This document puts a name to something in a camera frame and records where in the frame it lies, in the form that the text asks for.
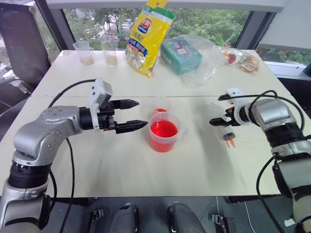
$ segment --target robotic arm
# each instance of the robotic arm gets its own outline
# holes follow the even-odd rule
[[[109,101],[111,86],[96,79],[90,93],[91,108],[55,106],[16,133],[13,164],[0,200],[0,230],[3,232],[40,232],[48,223],[50,198],[45,195],[48,174],[63,140],[83,130],[115,130],[125,133],[144,127],[147,122],[132,120],[118,124],[114,109],[128,109],[133,100]]]
[[[293,199],[293,213],[297,232],[311,232],[311,143],[298,127],[288,106],[280,99],[258,100],[250,109],[247,98],[230,99],[242,92],[231,88],[218,100],[228,100],[234,107],[222,118],[210,120],[213,126],[258,124],[271,146],[271,153],[279,161],[273,166],[275,180],[281,194]]]

